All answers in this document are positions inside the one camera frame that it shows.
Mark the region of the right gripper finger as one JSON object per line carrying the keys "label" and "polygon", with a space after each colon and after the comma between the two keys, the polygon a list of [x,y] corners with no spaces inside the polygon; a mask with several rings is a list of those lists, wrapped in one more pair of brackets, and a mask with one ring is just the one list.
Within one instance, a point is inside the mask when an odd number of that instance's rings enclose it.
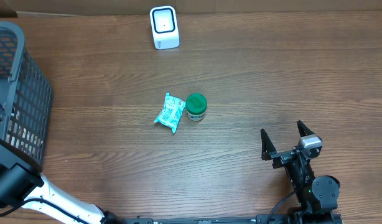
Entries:
{"label": "right gripper finger", "polygon": [[265,129],[261,129],[262,153],[261,158],[264,161],[272,159],[272,156],[277,153],[271,139],[269,138]]}
{"label": "right gripper finger", "polygon": [[311,131],[301,120],[297,121],[297,128],[299,130],[300,137],[313,135],[314,132]]}

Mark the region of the green lid jar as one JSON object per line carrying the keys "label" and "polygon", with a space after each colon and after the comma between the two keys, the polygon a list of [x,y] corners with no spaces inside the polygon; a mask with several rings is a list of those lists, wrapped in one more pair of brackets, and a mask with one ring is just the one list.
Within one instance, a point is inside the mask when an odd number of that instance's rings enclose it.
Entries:
{"label": "green lid jar", "polygon": [[192,121],[200,121],[205,117],[207,100],[200,93],[192,93],[186,99],[187,116]]}

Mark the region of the teal white snack packet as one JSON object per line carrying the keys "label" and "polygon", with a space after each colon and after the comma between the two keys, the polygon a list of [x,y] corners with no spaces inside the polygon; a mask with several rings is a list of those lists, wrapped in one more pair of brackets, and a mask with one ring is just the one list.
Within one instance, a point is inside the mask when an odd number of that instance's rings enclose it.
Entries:
{"label": "teal white snack packet", "polygon": [[171,129],[175,134],[184,112],[186,102],[178,97],[166,93],[161,112],[156,116],[154,123],[160,123]]}

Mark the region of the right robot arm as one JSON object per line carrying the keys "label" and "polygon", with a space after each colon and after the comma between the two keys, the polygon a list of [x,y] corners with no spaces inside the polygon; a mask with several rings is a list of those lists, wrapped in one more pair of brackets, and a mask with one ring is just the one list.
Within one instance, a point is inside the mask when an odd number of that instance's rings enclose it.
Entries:
{"label": "right robot arm", "polygon": [[[310,161],[320,155],[322,138],[311,131],[301,120],[297,122],[299,142],[292,149],[277,152],[265,129],[261,130],[264,161],[272,161],[275,169],[283,167],[292,184],[292,192],[281,199],[269,215],[257,217],[263,223],[341,223],[338,208],[340,182],[331,175],[316,177]],[[289,208],[286,214],[275,215],[275,211],[290,197],[296,196],[299,206]]]}

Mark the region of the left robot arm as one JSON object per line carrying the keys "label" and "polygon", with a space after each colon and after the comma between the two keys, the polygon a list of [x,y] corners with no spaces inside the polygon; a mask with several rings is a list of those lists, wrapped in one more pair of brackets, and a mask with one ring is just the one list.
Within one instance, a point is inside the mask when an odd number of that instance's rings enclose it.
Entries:
{"label": "left robot arm", "polygon": [[83,202],[55,186],[33,157],[0,138],[0,213],[36,210],[62,223],[124,223],[109,210]]}

